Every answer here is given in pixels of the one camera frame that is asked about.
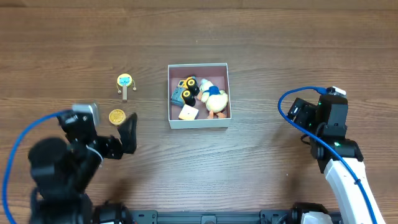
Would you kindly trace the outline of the round yellow wheel toy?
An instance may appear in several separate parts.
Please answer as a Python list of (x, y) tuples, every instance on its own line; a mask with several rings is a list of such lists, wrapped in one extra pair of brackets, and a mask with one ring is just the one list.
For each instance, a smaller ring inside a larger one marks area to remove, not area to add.
[(121, 125), (126, 120), (126, 114), (121, 109), (112, 110), (108, 116), (109, 122), (115, 126)]

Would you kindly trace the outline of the colourful puzzle cube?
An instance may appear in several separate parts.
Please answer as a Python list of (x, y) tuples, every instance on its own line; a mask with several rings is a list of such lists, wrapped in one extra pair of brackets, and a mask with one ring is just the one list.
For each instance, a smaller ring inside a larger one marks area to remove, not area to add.
[(189, 105), (184, 105), (178, 118), (181, 120), (194, 120), (198, 116), (198, 112), (198, 109)]

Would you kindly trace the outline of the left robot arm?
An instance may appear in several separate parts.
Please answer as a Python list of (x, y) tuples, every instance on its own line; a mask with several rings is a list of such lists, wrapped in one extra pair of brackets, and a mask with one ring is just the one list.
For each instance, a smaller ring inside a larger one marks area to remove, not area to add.
[(106, 202), (94, 207), (85, 190), (105, 159), (120, 160), (137, 147), (137, 114), (118, 127), (120, 137), (99, 136), (92, 112), (71, 110), (57, 116), (66, 140), (47, 138), (29, 151), (30, 223), (132, 223), (129, 209)]

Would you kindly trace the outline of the plush duck blue scarf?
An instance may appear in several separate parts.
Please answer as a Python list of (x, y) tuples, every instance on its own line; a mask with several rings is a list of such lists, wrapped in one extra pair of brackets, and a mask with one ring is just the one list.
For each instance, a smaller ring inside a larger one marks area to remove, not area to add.
[(200, 82), (198, 100), (205, 104), (208, 110), (207, 119), (227, 118), (224, 110), (227, 107), (229, 96), (224, 90), (220, 90), (211, 81), (203, 78)]

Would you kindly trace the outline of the yellow grey toy truck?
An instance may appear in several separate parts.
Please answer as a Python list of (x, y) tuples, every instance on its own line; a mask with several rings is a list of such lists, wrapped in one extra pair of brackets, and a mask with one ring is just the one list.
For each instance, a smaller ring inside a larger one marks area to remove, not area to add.
[(181, 108), (185, 105), (195, 106), (195, 97), (199, 94), (200, 89), (195, 76), (187, 77), (184, 80), (180, 80), (171, 94), (171, 104), (180, 106)]

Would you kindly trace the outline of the wooden rattle drum toy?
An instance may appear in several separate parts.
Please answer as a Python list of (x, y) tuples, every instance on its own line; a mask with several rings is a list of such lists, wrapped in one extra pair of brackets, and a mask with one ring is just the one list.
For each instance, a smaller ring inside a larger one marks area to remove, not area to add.
[(132, 76), (128, 73), (122, 73), (118, 76), (116, 80), (116, 87), (118, 89), (118, 94), (122, 95), (122, 101), (127, 102), (127, 89), (131, 86), (133, 91), (136, 91), (136, 83)]

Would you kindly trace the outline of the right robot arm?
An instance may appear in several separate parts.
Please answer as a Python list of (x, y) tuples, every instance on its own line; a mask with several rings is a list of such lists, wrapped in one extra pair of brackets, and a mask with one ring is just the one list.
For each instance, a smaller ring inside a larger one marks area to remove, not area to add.
[(296, 98), (287, 117), (310, 133), (310, 153), (336, 197), (343, 223), (384, 223), (361, 150), (346, 137), (347, 114), (344, 96), (320, 95), (317, 104)]

